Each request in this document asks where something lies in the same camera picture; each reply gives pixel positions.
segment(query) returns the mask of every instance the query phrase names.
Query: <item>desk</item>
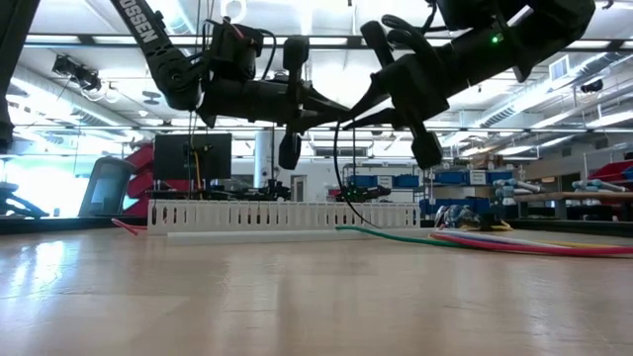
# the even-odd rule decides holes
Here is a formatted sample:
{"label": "desk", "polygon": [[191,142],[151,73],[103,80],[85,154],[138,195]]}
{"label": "desk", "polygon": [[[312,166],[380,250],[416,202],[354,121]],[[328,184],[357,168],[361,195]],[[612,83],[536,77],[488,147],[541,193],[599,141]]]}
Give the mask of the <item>desk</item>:
{"label": "desk", "polygon": [[558,192],[558,193],[541,193],[515,196],[514,201],[519,204],[519,216],[525,217],[527,214],[527,203],[529,202],[549,202],[554,201],[556,209],[556,218],[567,219],[568,200],[610,200],[622,202],[622,216],[626,222],[631,221],[631,202],[633,202],[633,193],[600,193],[600,192]]}
{"label": "desk", "polygon": [[172,247],[120,229],[7,235],[0,345],[50,356],[633,355],[632,262],[384,239]]}

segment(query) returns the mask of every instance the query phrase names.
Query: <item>green cable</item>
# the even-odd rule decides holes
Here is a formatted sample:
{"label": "green cable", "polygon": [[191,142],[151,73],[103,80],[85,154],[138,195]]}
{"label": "green cable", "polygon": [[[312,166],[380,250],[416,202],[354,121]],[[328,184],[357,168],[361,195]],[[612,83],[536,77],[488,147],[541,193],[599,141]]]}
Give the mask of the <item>green cable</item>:
{"label": "green cable", "polygon": [[339,230],[339,231],[345,231],[345,230],[359,231],[359,232],[369,233],[369,234],[373,234],[374,236],[379,236],[379,237],[383,237],[383,238],[394,240],[394,241],[400,241],[400,242],[421,243],[421,244],[427,244],[427,245],[439,246],[439,247],[459,247],[459,248],[473,249],[473,247],[466,246],[466,245],[463,245],[461,243],[455,243],[455,242],[449,242],[449,241],[440,241],[440,240],[433,240],[433,239],[421,239],[421,238],[410,238],[410,237],[395,236],[395,235],[391,235],[391,234],[388,234],[388,233],[378,232],[378,231],[375,231],[373,229],[364,228],[364,227],[358,227],[358,226],[337,226],[336,230]]}

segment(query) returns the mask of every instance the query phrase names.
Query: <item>chair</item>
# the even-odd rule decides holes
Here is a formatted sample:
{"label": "chair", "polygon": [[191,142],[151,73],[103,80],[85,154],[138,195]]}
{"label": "chair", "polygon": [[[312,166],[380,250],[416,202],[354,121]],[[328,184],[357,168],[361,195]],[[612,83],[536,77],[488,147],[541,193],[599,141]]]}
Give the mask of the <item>chair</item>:
{"label": "chair", "polygon": [[83,197],[79,216],[111,217],[123,214],[123,200],[135,166],[123,159],[97,159]]}

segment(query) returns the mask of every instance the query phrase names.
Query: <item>black chair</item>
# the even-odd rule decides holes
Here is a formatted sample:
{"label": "black chair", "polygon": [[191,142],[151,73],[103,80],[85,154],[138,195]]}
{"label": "black chair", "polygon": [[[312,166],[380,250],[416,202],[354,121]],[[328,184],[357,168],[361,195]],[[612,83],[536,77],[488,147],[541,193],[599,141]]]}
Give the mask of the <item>black chair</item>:
{"label": "black chair", "polygon": [[[48,216],[48,213],[42,209],[16,196],[14,193],[18,188],[17,184],[0,182],[0,217],[6,216],[10,211],[16,214],[14,217],[39,219]],[[11,202],[18,203],[23,208],[11,204]]]}
{"label": "black chair", "polygon": [[115,217],[123,213],[123,200],[135,166],[123,159],[97,159],[83,197],[79,216]]}

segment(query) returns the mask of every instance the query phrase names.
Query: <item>door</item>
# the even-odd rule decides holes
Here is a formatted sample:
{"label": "door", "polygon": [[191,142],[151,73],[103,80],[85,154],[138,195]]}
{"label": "door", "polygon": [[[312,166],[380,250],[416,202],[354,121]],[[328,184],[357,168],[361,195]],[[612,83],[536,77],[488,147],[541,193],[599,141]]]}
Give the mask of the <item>door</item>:
{"label": "door", "polygon": [[302,202],[306,196],[306,181],[308,180],[307,176],[291,176],[290,184],[293,190],[293,202]]}

